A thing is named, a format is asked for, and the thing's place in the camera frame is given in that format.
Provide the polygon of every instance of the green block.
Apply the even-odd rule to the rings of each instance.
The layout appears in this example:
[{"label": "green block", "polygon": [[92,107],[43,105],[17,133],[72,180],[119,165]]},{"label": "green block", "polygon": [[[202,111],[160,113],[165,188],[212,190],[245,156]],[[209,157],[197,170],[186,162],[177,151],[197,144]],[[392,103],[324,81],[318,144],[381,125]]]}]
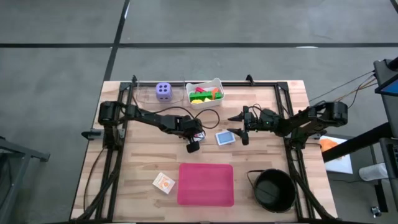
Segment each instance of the green block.
[{"label": "green block", "polygon": [[[221,99],[223,95],[221,93],[216,93],[216,100]],[[203,93],[191,93],[189,94],[189,100],[202,100],[204,101],[205,98],[212,99],[211,91],[203,92]]]}]

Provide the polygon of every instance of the orange object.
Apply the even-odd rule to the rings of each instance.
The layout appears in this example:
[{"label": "orange object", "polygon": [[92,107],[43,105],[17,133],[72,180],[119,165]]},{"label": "orange object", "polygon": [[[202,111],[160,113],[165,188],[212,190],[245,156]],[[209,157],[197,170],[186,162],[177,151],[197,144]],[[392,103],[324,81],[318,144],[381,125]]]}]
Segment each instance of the orange object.
[{"label": "orange object", "polygon": [[218,89],[217,89],[217,88],[214,88],[214,89],[211,91],[211,99],[212,99],[212,100],[215,100],[215,99],[216,99],[216,93],[218,93]]},{"label": "orange object", "polygon": [[329,149],[331,149],[331,148],[333,148],[333,147],[338,145],[337,142],[332,141],[330,139],[321,139],[320,140],[320,144],[321,144],[321,147],[322,147],[321,148],[322,152],[325,152],[325,151],[327,151],[327,150],[329,150]]}]

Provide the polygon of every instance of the small box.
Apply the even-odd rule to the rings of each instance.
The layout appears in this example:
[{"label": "small box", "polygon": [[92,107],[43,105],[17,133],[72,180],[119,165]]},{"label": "small box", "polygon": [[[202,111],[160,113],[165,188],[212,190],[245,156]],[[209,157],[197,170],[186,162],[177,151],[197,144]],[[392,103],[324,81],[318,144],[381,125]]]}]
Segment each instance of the small box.
[{"label": "small box", "polygon": [[215,88],[217,88],[219,90],[218,95],[220,96],[219,98],[217,98],[215,100],[211,100],[209,102],[203,102],[203,103],[198,103],[198,104],[193,104],[190,102],[190,106],[195,109],[195,110],[199,110],[199,109],[203,109],[203,108],[208,108],[211,106],[218,106],[221,104],[221,102],[224,99],[224,89],[223,89],[223,85],[221,84],[221,80],[219,78],[215,78],[210,82],[205,82],[205,83],[199,83],[199,84],[191,84],[191,83],[187,83],[186,88],[187,88],[187,95],[188,95],[188,100],[189,100],[189,96],[191,93],[196,93],[196,89],[197,88],[201,88],[205,91],[211,91]]},{"label": "small box", "polygon": [[223,131],[216,133],[217,143],[219,146],[235,142],[235,136],[232,132]]},{"label": "small box", "polygon": [[152,184],[166,194],[169,194],[175,184],[175,181],[161,172]]}]

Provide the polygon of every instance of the wooden tabletop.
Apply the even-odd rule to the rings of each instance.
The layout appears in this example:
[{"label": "wooden tabletop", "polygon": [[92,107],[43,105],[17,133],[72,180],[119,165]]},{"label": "wooden tabletop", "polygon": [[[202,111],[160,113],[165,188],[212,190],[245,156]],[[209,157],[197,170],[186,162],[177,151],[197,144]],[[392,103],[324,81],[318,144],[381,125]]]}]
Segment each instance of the wooden tabletop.
[{"label": "wooden tabletop", "polygon": [[[294,113],[304,110],[308,106],[304,82],[301,80],[286,82],[289,84]],[[117,100],[119,84],[120,82],[104,82],[99,102]],[[212,108],[220,114],[220,124],[215,129],[206,129],[206,139],[200,142],[200,150],[192,154],[187,152],[185,148],[187,142],[183,139],[165,134],[147,124],[129,122],[114,210],[114,222],[276,222],[296,220],[294,208],[285,213],[271,213],[260,207],[254,200],[252,188],[246,177],[246,172],[254,169],[275,168],[289,173],[282,138],[269,132],[250,132],[250,144],[247,146],[243,146],[239,138],[235,143],[224,146],[217,145],[215,139],[215,134],[226,130],[226,128],[242,128],[242,123],[228,121],[227,118],[239,114],[244,105],[251,106],[258,103],[262,108],[269,108],[276,112],[277,103],[274,89],[271,87],[228,86],[224,88],[224,92],[223,104]],[[196,115],[200,110],[190,109],[188,99],[186,96],[182,97],[182,93],[182,89],[174,89],[173,102],[175,103],[172,106],[186,107],[193,115]],[[139,106],[145,110],[157,111],[170,106],[156,103],[153,88],[141,87],[135,91],[134,95]],[[186,112],[172,109],[161,114],[186,114]],[[206,126],[212,126],[217,121],[215,114],[210,111],[201,114],[199,118]],[[97,117],[93,127],[101,129]],[[102,140],[90,141],[71,218],[76,218],[83,213],[84,188],[91,166],[101,150]],[[105,157],[106,153],[103,152],[93,171],[88,187],[86,206],[100,188]],[[303,157],[311,191],[326,210],[336,217],[336,208],[319,146],[308,144],[303,150]],[[178,167],[183,162],[231,164],[234,172],[234,205],[232,207],[184,207],[179,205],[177,203]],[[152,185],[159,172],[163,172],[176,181],[168,195]],[[103,214],[108,211],[109,192],[110,190],[105,198]],[[302,192],[300,198],[303,210],[305,210]]]}]

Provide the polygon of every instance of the purple die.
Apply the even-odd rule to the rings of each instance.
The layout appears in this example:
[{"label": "purple die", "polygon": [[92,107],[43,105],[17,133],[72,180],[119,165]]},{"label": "purple die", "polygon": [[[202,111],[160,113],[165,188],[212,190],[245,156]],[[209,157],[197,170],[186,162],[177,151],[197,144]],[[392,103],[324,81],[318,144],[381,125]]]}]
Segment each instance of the purple die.
[{"label": "purple die", "polygon": [[158,83],[156,85],[156,98],[160,102],[172,101],[172,86],[169,83]]}]

